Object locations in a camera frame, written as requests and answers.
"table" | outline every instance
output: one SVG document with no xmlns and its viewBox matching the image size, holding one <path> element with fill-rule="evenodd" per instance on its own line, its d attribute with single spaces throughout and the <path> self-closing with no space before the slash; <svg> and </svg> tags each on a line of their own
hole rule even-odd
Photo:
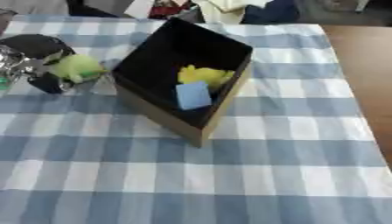
<svg viewBox="0 0 392 224">
<path fill-rule="evenodd" d="M 161 23 L 15 16 L 112 67 Z M 255 48 L 252 78 L 202 149 L 116 100 L 104 80 L 0 99 L 5 223 L 392 220 L 392 175 L 317 25 L 205 25 Z"/>
<path fill-rule="evenodd" d="M 343 72 L 392 166 L 392 29 L 324 25 Z"/>
</svg>

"cardboard box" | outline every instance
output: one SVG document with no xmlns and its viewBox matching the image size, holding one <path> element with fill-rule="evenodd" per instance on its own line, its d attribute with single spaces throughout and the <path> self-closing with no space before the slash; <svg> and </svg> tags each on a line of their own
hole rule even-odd
<svg viewBox="0 0 392 224">
<path fill-rule="evenodd" d="M 114 69 L 117 95 L 124 104 L 200 147 L 248 78 L 251 53 L 248 45 L 172 18 Z M 213 105 L 181 110 L 175 92 L 178 72 L 191 64 L 235 74 L 212 94 Z"/>
</svg>

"blue block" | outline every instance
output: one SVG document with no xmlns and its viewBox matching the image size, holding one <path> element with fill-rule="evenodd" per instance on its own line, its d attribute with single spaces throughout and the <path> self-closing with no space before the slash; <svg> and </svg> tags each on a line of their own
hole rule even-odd
<svg viewBox="0 0 392 224">
<path fill-rule="evenodd" d="M 208 85 L 196 81 L 176 86 L 178 105 L 183 110 L 198 109 L 212 104 Z"/>
</svg>

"green toy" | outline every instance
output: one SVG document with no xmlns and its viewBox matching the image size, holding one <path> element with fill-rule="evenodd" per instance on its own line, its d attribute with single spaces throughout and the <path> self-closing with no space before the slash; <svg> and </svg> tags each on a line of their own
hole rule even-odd
<svg viewBox="0 0 392 224">
<path fill-rule="evenodd" d="M 48 71 L 77 84 L 97 79 L 107 72 L 98 61 L 83 54 L 66 56 L 59 63 L 49 66 Z"/>
<path fill-rule="evenodd" d="M 216 90 L 230 80 L 234 74 L 234 71 L 216 70 L 208 67 L 196 68 L 194 65 L 189 65 L 181 68 L 178 73 L 178 81 L 183 84 L 204 81 L 210 90 Z"/>
</svg>

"yellow object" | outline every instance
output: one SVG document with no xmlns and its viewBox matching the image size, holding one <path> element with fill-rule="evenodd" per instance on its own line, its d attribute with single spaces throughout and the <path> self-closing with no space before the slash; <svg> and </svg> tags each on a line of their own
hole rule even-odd
<svg viewBox="0 0 392 224">
<path fill-rule="evenodd" d="M 74 83 L 81 83 L 96 79 L 107 71 L 94 58 L 83 54 L 73 54 L 51 66 L 49 72 Z"/>
<path fill-rule="evenodd" d="M 216 70 L 208 67 L 196 68 L 194 65 L 182 67 L 178 73 L 178 81 L 188 84 L 195 81 L 204 81 L 212 90 L 219 88 L 230 80 L 234 71 Z"/>
</svg>

